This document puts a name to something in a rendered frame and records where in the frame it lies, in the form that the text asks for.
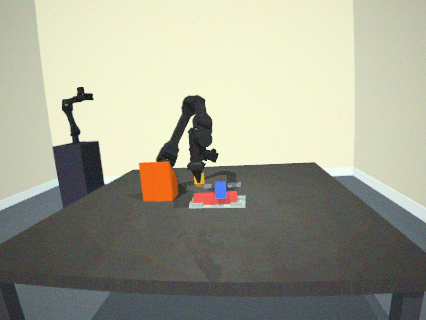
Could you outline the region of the yellow rectangular block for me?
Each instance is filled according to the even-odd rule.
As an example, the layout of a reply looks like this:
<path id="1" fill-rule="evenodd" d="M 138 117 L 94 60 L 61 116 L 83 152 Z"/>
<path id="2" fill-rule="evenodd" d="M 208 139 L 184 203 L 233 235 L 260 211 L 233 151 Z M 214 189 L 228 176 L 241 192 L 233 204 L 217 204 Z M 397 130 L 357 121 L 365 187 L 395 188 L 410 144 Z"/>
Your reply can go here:
<path id="1" fill-rule="evenodd" d="M 197 184 L 197 187 L 202 187 L 202 186 L 203 186 L 203 184 L 205 183 L 205 181 L 204 181 L 204 173 L 201 173 L 201 182 L 200 182 L 200 183 L 198 183 L 198 182 L 196 181 L 195 177 L 194 177 L 194 183 L 195 183 L 195 184 Z"/>

